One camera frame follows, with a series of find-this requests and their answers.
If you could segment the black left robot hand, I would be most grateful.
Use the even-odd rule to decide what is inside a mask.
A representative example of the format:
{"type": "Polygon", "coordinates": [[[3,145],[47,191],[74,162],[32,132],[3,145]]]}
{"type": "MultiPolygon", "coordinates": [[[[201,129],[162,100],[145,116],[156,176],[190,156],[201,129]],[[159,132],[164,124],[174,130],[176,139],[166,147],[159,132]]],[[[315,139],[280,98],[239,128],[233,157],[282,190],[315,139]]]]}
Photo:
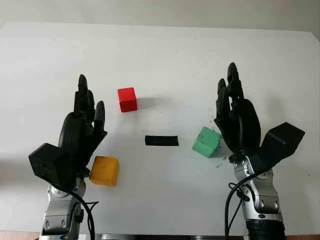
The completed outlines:
{"type": "Polygon", "coordinates": [[[70,154],[76,176],[86,178],[90,175],[87,165],[107,135],[105,113],[104,102],[101,100],[95,104],[87,79],[81,74],[74,95],[73,111],[64,119],[58,142],[58,146],[70,154]]]}

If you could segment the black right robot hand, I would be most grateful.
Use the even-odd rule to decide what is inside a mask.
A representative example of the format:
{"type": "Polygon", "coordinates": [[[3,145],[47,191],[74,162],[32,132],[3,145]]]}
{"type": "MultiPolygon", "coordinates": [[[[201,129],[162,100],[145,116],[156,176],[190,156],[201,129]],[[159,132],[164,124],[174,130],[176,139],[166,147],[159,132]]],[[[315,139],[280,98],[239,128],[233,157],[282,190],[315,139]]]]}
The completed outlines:
{"type": "Polygon", "coordinates": [[[218,82],[214,122],[233,155],[248,156],[260,147],[260,122],[252,102],[244,97],[234,62],[228,66],[227,80],[218,82]]]}

